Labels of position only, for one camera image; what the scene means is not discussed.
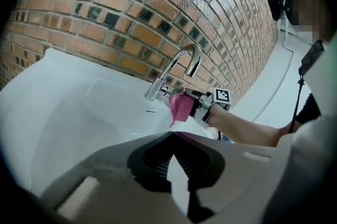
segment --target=sink basin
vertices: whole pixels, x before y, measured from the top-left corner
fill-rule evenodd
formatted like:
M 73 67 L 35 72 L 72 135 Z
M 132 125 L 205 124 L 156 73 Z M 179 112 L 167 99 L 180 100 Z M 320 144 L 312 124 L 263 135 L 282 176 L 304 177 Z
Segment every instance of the sink basin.
M 39 196 L 93 152 L 166 131 L 212 138 L 192 118 L 172 124 L 168 98 L 148 101 L 148 82 L 49 49 L 0 92 L 4 157 Z

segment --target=pink cloth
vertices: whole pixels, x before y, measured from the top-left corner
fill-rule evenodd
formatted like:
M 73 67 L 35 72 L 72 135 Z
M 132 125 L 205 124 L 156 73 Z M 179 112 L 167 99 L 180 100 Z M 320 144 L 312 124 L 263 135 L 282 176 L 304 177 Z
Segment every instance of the pink cloth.
M 169 98 L 168 103 L 172 112 L 173 126 L 175 121 L 186 122 L 191 113 L 194 100 L 185 94 L 175 95 Z

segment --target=faucet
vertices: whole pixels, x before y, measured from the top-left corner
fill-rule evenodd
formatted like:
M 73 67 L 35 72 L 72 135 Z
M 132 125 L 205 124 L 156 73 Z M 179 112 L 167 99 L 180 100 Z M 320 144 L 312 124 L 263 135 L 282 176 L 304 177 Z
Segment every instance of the faucet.
M 170 90 L 168 89 L 167 86 L 164 86 L 164 84 L 172 68 L 177 64 L 180 58 L 182 58 L 189 51 L 192 52 L 192 59 L 185 70 L 185 74 L 190 77 L 194 77 L 194 75 L 198 72 L 198 69 L 200 67 L 202 52 L 199 45 L 189 44 L 181 48 L 180 51 L 177 52 L 177 54 L 172 58 L 167 67 L 164 69 L 163 73 L 153 81 L 147 93 L 145 94 L 145 97 L 148 100 L 154 101 L 160 92 L 163 93 L 164 95 L 168 94 L 169 96 L 184 93 L 185 88 L 183 87 Z

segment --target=person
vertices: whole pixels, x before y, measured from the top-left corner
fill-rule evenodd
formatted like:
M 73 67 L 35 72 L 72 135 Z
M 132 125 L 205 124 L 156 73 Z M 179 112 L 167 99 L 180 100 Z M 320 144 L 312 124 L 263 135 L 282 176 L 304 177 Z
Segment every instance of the person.
M 297 28 L 312 32 L 313 38 L 326 43 L 332 39 L 335 26 L 325 0 L 293 0 L 292 6 L 292 18 Z M 217 128 L 236 143 L 275 147 L 283 135 L 290 133 L 291 122 L 279 129 L 256 124 L 225 111 L 218 104 L 211 106 L 210 114 L 209 126 Z M 318 105 L 310 94 L 303 109 L 295 117 L 292 132 L 320 115 Z

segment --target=faucet spout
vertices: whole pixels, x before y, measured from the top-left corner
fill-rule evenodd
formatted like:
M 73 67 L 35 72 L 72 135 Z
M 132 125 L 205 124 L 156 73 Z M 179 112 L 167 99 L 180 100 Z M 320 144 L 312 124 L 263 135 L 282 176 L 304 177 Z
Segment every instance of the faucet spout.
M 192 58 L 185 70 L 185 74 L 194 77 L 198 72 L 201 63 L 201 48 L 196 44 L 190 44 L 180 49 L 179 52 L 172 58 L 167 67 L 164 69 L 163 73 L 160 75 L 160 79 L 165 80 L 168 74 L 171 72 L 173 67 L 178 63 L 178 61 L 189 51 L 192 51 Z
M 151 84 L 150 88 L 148 89 L 145 97 L 150 100 L 154 101 L 158 93 L 160 92 L 161 88 L 165 84 L 165 80 L 173 67 L 178 63 L 178 61 L 189 51 L 192 52 L 192 58 L 185 70 L 185 74 L 194 77 L 199 70 L 200 63 L 201 63 L 201 48 L 197 44 L 189 44 L 183 48 L 181 48 L 177 54 L 172 58 L 169 62 L 167 67 L 164 69 L 163 73 L 154 80 Z

